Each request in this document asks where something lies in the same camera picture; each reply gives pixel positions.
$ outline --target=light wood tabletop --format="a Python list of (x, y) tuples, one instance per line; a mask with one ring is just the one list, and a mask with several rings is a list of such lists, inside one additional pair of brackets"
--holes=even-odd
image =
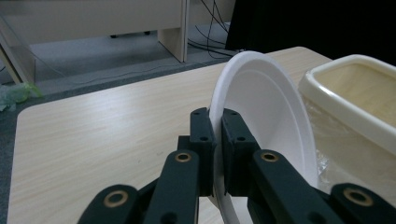
[[(292, 77), (330, 59), (310, 49), (268, 54)], [(208, 107), (225, 63), (97, 91), (22, 111), (18, 117), (8, 223), (77, 223), (102, 189), (141, 189), (157, 178), (190, 112)], [(200, 223), (222, 223), (200, 199)]]

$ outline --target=white plastic container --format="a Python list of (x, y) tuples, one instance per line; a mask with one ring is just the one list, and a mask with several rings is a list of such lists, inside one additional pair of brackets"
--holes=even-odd
[(308, 71), (304, 97), (396, 155), (396, 67), (350, 55)]
[(299, 91), (322, 156), (319, 188), (355, 183), (396, 206), (396, 68), (350, 55), (308, 71)]

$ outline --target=green plastic bag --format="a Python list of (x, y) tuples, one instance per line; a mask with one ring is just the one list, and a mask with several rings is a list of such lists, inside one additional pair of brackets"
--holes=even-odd
[(0, 111), (14, 111), (16, 104), (25, 102), (31, 96), (42, 96), (38, 87), (33, 84), (21, 83), (13, 86), (0, 84)]

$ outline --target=screw hole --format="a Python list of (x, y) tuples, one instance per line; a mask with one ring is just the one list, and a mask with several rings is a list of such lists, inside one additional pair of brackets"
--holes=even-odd
[(180, 162), (186, 162), (191, 160), (191, 155), (189, 153), (179, 153), (176, 155), (176, 160)]
[(372, 206), (374, 203), (370, 195), (360, 189), (346, 188), (344, 189), (344, 196), (351, 202), (365, 207)]
[(262, 159), (265, 161), (277, 161), (278, 157), (272, 153), (264, 152), (262, 153)]
[(106, 207), (118, 207), (128, 200), (128, 193), (123, 190), (115, 190), (107, 194), (103, 203)]

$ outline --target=white plate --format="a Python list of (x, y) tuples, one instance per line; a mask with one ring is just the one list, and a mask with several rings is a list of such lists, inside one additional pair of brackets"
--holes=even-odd
[(225, 223), (248, 223), (251, 219), (246, 199), (236, 202), (224, 195), (220, 133), (224, 108), (241, 114), (261, 148), (282, 153), (311, 186), (318, 186), (314, 137), (299, 92), (269, 56), (255, 51), (239, 53), (222, 70), (209, 110), (219, 144), (212, 202)]

